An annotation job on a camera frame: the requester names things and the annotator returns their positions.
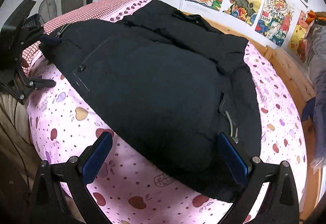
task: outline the plastic wrapped clothing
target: plastic wrapped clothing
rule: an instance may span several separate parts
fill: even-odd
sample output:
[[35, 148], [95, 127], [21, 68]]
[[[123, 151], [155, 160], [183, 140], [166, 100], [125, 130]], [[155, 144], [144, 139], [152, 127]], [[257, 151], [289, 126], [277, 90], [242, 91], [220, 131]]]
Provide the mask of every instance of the plastic wrapped clothing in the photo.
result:
[[326, 166], [326, 26], [313, 24], [307, 35], [306, 57], [309, 77], [316, 92], [313, 122], [316, 146], [311, 167]]

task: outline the wooden bed frame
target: wooden bed frame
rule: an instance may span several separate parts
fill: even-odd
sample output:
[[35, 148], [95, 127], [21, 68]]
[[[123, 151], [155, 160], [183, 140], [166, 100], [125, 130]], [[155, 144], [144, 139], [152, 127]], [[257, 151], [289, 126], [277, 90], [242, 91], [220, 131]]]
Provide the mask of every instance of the wooden bed frame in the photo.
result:
[[[299, 115], [302, 115], [302, 110], [306, 102], [313, 98], [316, 94], [312, 88], [310, 82], [304, 76], [304, 74], [299, 70], [293, 60], [287, 55], [287, 53], [281, 49], [272, 49], [269, 46], [263, 46], [257, 41], [254, 41], [247, 36], [234, 31], [224, 25], [216, 23], [214, 21], [206, 19], [206, 21], [214, 28], [220, 30], [225, 34], [232, 34], [236, 36], [242, 36], [248, 39], [260, 52], [260, 54], [265, 57], [273, 66], [274, 70], [283, 80], [292, 99], [298, 109]], [[322, 171], [318, 170], [313, 174], [313, 170], [310, 167], [310, 163], [313, 160], [314, 149], [315, 149], [315, 133], [314, 127], [309, 119], [308, 121], [302, 122], [302, 128], [304, 131], [304, 138], [307, 150], [307, 180], [305, 186], [305, 200], [304, 207], [300, 213], [300, 220], [306, 220], [311, 212], [314, 210], [318, 203], [320, 187], [322, 182]]]

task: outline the drawstring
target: drawstring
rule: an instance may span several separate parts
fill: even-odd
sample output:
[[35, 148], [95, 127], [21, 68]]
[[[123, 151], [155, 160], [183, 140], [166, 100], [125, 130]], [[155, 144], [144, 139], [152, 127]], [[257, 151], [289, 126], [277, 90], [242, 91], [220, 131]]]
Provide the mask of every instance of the drawstring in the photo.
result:
[[228, 118], [229, 123], [230, 123], [230, 135], [231, 135], [231, 138], [234, 139], [235, 143], [238, 143], [239, 142], [239, 139], [238, 139], [238, 128], [237, 127], [235, 128], [235, 135], [233, 137], [233, 124], [232, 124], [232, 120], [231, 120], [231, 117], [229, 115], [229, 112], [228, 111], [225, 111], [225, 115]]

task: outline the pink polka dot fabric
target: pink polka dot fabric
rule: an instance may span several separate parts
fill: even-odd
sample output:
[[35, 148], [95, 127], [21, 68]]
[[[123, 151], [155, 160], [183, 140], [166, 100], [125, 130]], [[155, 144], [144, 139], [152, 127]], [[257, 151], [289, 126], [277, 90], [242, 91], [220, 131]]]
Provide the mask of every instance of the pink polka dot fabric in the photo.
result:
[[[141, 5], [130, 2], [102, 18], [115, 22]], [[250, 43], [244, 61], [250, 67], [260, 108], [260, 157], [264, 162], [279, 164], [287, 160], [291, 164], [301, 199], [307, 163], [298, 112], [282, 80]], [[42, 76], [57, 83], [54, 88], [34, 91], [28, 101], [32, 138], [42, 159], [52, 164], [66, 162], [71, 156], [79, 156], [103, 131], [113, 135], [112, 150], [95, 181], [87, 186], [112, 223], [216, 224], [228, 211], [231, 204], [195, 192], [130, 147], [84, 102], [40, 51], [34, 56], [32, 65], [31, 76]], [[68, 187], [62, 186], [70, 194]], [[256, 216], [267, 187], [264, 184], [246, 221]]]

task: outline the black garment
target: black garment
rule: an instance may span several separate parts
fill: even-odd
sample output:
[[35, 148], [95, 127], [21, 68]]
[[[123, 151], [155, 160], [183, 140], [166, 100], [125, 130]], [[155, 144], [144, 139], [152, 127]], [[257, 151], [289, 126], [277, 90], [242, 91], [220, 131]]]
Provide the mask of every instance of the black garment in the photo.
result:
[[243, 61], [247, 43], [153, 0], [115, 24], [71, 24], [60, 46], [40, 49], [135, 150], [194, 190], [232, 202], [241, 187], [216, 145], [216, 136], [230, 130], [218, 112], [224, 94], [239, 144], [260, 155], [255, 86]]

